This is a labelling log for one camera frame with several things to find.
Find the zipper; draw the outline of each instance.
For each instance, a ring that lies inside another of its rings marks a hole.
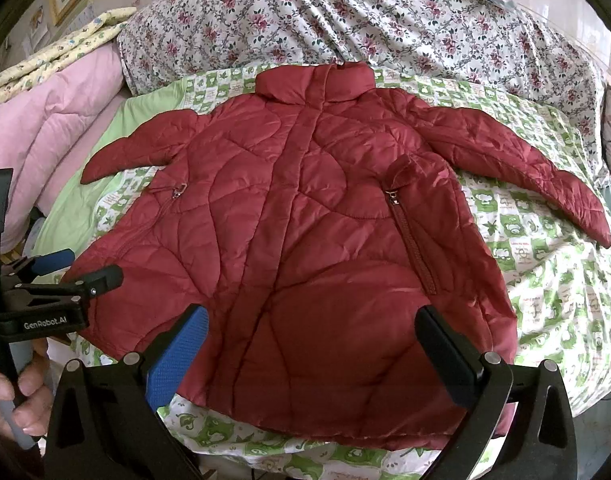
[[[387,195],[388,202],[390,203],[390,209],[392,210],[394,221],[401,232],[401,237],[403,238],[403,243],[407,249],[410,263],[412,263],[413,267],[415,267],[415,270],[418,273],[421,283],[423,284],[423,288],[425,288],[426,292],[428,294],[436,294],[437,284],[432,277],[429,267],[426,265],[425,261],[423,261],[423,256],[421,255],[421,250],[419,250],[419,245],[412,236],[410,223],[405,215],[405,209],[399,200],[399,194],[396,190],[385,191],[385,194]]]
[[[115,260],[121,259],[124,254],[127,253],[127,250],[129,249],[132,242],[137,240],[137,238],[140,237],[145,231],[147,231],[150,227],[156,224],[156,222],[159,221],[159,218],[168,211],[168,209],[172,205],[172,202],[178,199],[178,197],[180,197],[186,189],[188,189],[188,184],[185,183],[181,184],[180,186],[173,187],[172,195],[163,204],[161,204],[161,206],[159,207],[159,212],[156,214],[154,219],[151,222],[148,222],[146,226],[139,229],[136,233],[130,236],[123,244],[118,247],[118,249],[116,250],[116,256],[114,257]],[[157,189],[156,191],[159,192],[164,190],[165,188]]]

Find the quilted jacket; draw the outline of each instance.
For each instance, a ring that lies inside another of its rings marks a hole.
[[[375,88],[364,63],[282,66],[210,115],[160,114],[100,150],[81,183],[139,166],[166,167],[66,277],[124,270],[84,336],[121,358],[203,304],[210,332],[179,394],[351,446],[441,449],[463,417],[415,338],[420,306],[481,352],[517,350],[452,166],[539,192],[611,244],[575,176],[482,111]]]

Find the jacket sleeve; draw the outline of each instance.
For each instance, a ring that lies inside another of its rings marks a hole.
[[[419,101],[412,98],[407,107],[410,122],[451,165],[540,193],[602,246],[611,246],[601,201],[572,173],[558,170],[539,150],[485,112],[427,107],[415,100]]]
[[[80,183],[89,184],[129,168],[165,166],[209,121],[210,116],[197,115],[193,110],[158,114],[129,137],[98,150],[85,166]]]

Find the screw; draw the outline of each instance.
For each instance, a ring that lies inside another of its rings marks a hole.
[[[123,362],[128,366],[135,365],[140,360],[141,360],[141,356],[137,352],[130,352],[129,354],[126,354],[125,357],[123,358]]]
[[[501,362],[501,356],[496,352],[486,352],[484,357],[491,365],[498,365]]]
[[[545,369],[549,372],[556,372],[559,369],[556,363],[554,361],[551,361],[550,359],[546,359],[545,361],[543,361],[543,366],[545,366]]]
[[[67,363],[67,365],[65,366],[65,369],[69,372],[75,372],[76,370],[78,370],[80,367],[80,361],[78,359],[72,359],[70,362]]]

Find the metal zipper slider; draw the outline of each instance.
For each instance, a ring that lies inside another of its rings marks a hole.
[[[385,193],[390,199],[390,204],[399,205],[399,195],[396,191],[386,191]]]
[[[181,184],[173,191],[172,198],[180,197],[186,189],[188,189],[188,184]]]

